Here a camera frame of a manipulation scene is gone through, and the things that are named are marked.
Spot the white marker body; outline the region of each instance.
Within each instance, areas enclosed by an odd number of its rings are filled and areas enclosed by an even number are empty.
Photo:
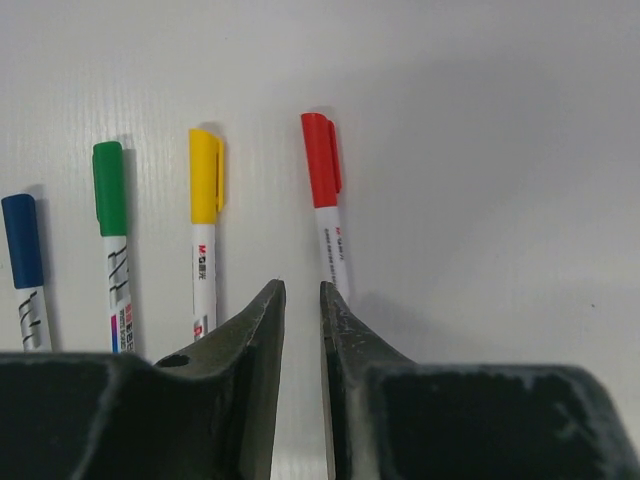
[[[113,353],[133,352],[133,312],[127,261],[127,237],[102,237],[107,275],[107,314]]]
[[[25,352],[50,352],[51,334],[42,287],[16,290],[18,318]]]
[[[316,208],[323,280],[333,282],[344,301],[349,303],[349,278],[345,261],[338,207]]]
[[[199,340],[216,322],[216,226],[193,225],[193,339]]]

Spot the pen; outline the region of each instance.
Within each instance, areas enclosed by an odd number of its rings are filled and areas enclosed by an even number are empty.
[[[348,303],[349,279],[338,212],[342,179],[335,126],[320,113],[303,113],[301,118],[320,238],[323,277],[334,283]]]
[[[107,315],[113,353],[133,352],[133,316],[127,263],[127,205],[122,145],[93,146],[93,184],[107,276]]]
[[[38,240],[36,202],[21,193],[2,199],[13,286],[25,352],[50,352],[51,335],[44,301],[44,276]]]
[[[216,219],[224,204],[224,143],[200,129],[189,130],[193,338],[216,325]]]

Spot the red clip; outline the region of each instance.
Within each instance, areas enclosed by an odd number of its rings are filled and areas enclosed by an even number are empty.
[[[338,205],[338,193],[342,190],[335,125],[321,113],[303,113],[300,117],[313,206],[335,207]]]

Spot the yellow cap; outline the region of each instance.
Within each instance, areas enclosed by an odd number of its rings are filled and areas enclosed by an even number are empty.
[[[224,143],[209,132],[189,130],[191,223],[216,223],[224,204]]]

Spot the yellow marker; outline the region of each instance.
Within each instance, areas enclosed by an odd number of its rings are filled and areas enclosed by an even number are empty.
[[[224,142],[189,130],[191,224],[193,226],[193,337],[216,325],[216,220],[224,204]]]

